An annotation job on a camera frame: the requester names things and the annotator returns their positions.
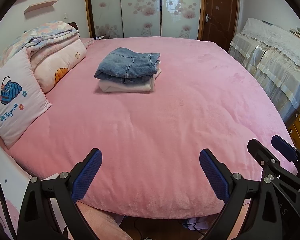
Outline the white folded fleece garment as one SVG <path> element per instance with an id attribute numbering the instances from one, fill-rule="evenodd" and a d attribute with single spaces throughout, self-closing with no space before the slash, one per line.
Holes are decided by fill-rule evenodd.
<path id="1" fill-rule="evenodd" d="M 98 86 L 104 93 L 149 93 L 154 91 L 155 80 L 161 74 L 161 72 L 162 70 L 158 68 L 157 73 L 154 74 L 150 80 L 143 83 L 122 84 L 112 81 L 100 80 Z"/>

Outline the pink bed blanket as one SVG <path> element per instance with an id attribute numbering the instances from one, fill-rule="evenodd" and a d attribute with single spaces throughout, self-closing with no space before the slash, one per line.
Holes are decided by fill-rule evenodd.
<path id="1" fill-rule="evenodd" d="M 119 47 L 159 53 L 154 92 L 104 93 L 94 74 Z M 248 153 L 257 139 L 291 138 L 259 83 L 212 42 L 169 37 L 96 41 L 47 94 L 51 107 L 7 153 L 28 173 L 68 171 L 93 148 L 102 165 L 84 202 L 133 217 L 184 219 L 218 213 L 218 200 L 199 164 L 208 148 L 232 172 L 260 180 Z"/>

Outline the dark wooden headboard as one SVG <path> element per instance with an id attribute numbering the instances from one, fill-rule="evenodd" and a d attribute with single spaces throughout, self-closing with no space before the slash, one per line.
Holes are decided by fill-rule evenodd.
<path id="1" fill-rule="evenodd" d="M 69 25 L 78 30 L 78 26 L 75 22 L 70 22 Z"/>

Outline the lace covered furniture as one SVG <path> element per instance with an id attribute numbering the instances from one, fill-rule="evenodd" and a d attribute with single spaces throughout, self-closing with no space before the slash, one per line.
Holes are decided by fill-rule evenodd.
<path id="1" fill-rule="evenodd" d="M 249 18 L 229 54 L 261 85 L 284 122 L 300 110 L 300 39 L 273 24 Z"/>

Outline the floral sliding wardrobe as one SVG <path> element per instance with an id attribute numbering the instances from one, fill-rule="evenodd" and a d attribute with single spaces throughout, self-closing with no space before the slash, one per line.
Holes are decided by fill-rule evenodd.
<path id="1" fill-rule="evenodd" d="M 86 0 L 90 34 L 196 40 L 202 0 Z"/>

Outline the brown wooden door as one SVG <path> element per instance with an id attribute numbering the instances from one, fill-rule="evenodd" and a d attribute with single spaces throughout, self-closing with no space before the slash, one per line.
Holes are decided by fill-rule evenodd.
<path id="1" fill-rule="evenodd" d="M 230 48 L 237 24 L 239 0 L 202 0 L 198 40 Z"/>

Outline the floral folded quilt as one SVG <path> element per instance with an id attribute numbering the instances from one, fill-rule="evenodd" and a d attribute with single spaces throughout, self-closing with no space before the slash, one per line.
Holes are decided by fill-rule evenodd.
<path id="1" fill-rule="evenodd" d="M 42 59 L 78 38 L 78 30 L 63 21 L 44 23 L 24 32 L 4 49 L 0 55 L 0 70 L 9 59 L 24 48 L 27 50 L 31 66 L 36 68 Z"/>

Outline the blue denim jacket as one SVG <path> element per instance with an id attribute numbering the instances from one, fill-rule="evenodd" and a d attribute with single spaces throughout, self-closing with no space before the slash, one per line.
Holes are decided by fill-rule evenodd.
<path id="1" fill-rule="evenodd" d="M 137 53 L 117 48 L 101 61 L 94 78 L 124 85 L 144 83 L 157 74 L 159 58 L 160 53 Z"/>

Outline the pink wall shelf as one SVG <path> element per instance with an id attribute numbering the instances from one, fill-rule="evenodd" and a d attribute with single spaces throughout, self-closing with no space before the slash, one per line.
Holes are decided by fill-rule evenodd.
<path id="1" fill-rule="evenodd" d="M 58 0 L 49 0 L 49 1 L 43 1 L 43 2 L 39 2 L 39 3 L 31 4 L 24 10 L 24 14 L 38 10 L 38 9 L 51 7 L 56 2 L 58 2 Z"/>

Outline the pink folded quilt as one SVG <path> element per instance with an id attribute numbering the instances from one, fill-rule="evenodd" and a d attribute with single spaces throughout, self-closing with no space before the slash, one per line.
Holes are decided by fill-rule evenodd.
<path id="1" fill-rule="evenodd" d="M 86 56 L 83 42 L 77 38 L 70 43 L 60 42 L 38 50 L 30 59 L 34 76 L 42 91 L 48 93 Z"/>

